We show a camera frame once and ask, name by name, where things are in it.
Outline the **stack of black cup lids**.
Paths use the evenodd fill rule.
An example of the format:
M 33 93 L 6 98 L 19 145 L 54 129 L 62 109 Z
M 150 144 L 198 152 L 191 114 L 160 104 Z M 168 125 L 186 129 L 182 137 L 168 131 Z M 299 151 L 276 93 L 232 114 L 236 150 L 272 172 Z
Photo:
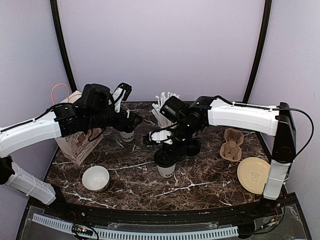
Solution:
M 192 138 L 185 146 L 185 154 L 187 157 L 196 156 L 201 150 L 202 141 L 200 138 Z

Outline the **black coffee cup lid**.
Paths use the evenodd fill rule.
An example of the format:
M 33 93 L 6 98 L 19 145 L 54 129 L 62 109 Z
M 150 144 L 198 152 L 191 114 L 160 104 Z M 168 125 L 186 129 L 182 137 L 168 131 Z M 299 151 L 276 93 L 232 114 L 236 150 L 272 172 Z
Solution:
M 162 168 L 169 168 L 176 163 L 174 160 L 169 159 L 167 154 L 162 149 L 159 149 L 155 152 L 153 160 L 157 166 Z

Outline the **white paper coffee cup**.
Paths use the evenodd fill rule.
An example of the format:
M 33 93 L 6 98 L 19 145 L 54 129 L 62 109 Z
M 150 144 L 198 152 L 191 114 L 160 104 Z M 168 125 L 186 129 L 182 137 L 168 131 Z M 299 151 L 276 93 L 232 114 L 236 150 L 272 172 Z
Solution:
M 157 170 L 159 174 L 163 178 L 170 178 L 174 175 L 175 169 L 176 169 L 176 163 L 170 163 L 169 165 L 163 165 L 160 163 L 156 163 Z

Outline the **stack of white paper cups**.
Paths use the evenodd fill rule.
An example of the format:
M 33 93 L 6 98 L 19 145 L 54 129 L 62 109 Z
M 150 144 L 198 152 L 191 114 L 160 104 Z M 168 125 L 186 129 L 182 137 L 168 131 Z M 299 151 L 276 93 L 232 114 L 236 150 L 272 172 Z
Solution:
M 134 130 L 130 130 L 129 132 L 120 131 L 119 134 L 124 142 L 131 142 L 135 138 Z

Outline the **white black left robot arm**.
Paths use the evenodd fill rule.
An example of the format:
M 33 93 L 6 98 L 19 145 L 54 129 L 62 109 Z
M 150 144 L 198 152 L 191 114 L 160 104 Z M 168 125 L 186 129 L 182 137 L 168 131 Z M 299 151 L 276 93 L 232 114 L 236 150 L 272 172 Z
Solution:
M 101 84 L 86 84 L 80 98 L 73 103 L 58 103 L 38 117 L 0 130 L 0 183 L 31 196 L 60 218 L 67 218 L 70 206 L 58 187 L 45 183 L 24 171 L 11 154 L 34 144 L 64 138 L 78 132 L 114 128 L 132 133 L 142 122 L 136 113 L 122 109 L 132 91 L 127 83 L 120 83 L 114 92 Z

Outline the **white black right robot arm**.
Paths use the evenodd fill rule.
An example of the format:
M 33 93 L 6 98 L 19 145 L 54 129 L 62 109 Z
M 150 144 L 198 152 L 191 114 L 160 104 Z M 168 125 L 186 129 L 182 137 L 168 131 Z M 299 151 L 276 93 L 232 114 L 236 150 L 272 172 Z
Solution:
M 170 97 L 161 107 L 160 113 L 175 127 L 169 139 L 163 143 L 164 158 L 170 162 L 178 160 L 196 132 L 208 127 L 248 130 L 274 138 L 270 170 L 263 187 L 264 199 L 255 205 L 255 213 L 266 217 L 275 208 L 282 187 L 289 178 L 290 169 L 301 153 L 297 150 L 297 131 L 293 113 L 307 117 L 314 134 L 312 118 L 303 110 L 292 108 L 285 102 L 278 105 L 254 105 L 229 101 L 219 95 L 200 96 L 188 104 L 175 96 Z

